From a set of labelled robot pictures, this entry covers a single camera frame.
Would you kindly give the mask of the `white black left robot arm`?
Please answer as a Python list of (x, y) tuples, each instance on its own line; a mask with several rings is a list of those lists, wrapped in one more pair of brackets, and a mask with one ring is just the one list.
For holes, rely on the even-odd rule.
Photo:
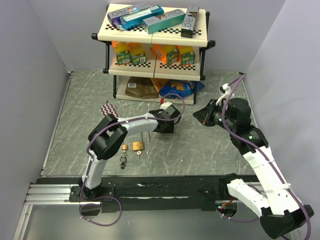
[(89, 134), (89, 160), (81, 177), (81, 196), (87, 201), (99, 195), (99, 186), (106, 163), (121, 148), (126, 137), (143, 132), (173, 133), (182, 113), (172, 104), (151, 110), (143, 115), (117, 118), (108, 114)]

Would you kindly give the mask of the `large brass padlock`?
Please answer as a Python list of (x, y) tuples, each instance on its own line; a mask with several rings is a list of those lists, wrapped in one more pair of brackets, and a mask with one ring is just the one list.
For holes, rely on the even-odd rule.
[(139, 134), (139, 139), (132, 143), (132, 150), (137, 152), (137, 151), (144, 151), (145, 149), (146, 149), (146, 146), (144, 141), (144, 133), (141, 132)]

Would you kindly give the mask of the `key with panda keychain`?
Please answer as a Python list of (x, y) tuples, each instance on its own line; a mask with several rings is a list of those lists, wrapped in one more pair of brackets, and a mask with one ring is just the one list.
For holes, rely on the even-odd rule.
[(121, 155), (121, 157), (120, 157), (120, 168), (121, 168), (122, 170), (125, 169), (126, 164), (127, 164), (127, 151), (126, 151), (126, 150), (123, 150), (123, 151), (122, 151), (122, 155)]

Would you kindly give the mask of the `small brass padlock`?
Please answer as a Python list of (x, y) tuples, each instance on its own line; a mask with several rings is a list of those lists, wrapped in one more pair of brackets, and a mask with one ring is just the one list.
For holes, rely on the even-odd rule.
[(122, 151), (127, 151), (129, 149), (129, 146), (127, 145), (127, 144), (123, 144), (122, 146), (121, 146), (121, 150)]

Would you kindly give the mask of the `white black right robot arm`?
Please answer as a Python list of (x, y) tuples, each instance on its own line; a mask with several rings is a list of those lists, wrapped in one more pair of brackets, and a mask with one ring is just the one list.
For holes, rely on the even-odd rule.
[(224, 105), (212, 99), (193, 116), (204, 126), (220, 126), (228, 131), (232, 144), (253, 169), (264, 193), (250, 187), (235, 173), (219, 180), (218, 193), (223, 199), (234, 197), (258, 217), (263, 230), (272, 239), (283, 237), (307, 225), (305, 239), (311, 236), (312, 207), (303, 204), (284, 179), (263, 132), (252, 125), (247, 100), (232, 98)]

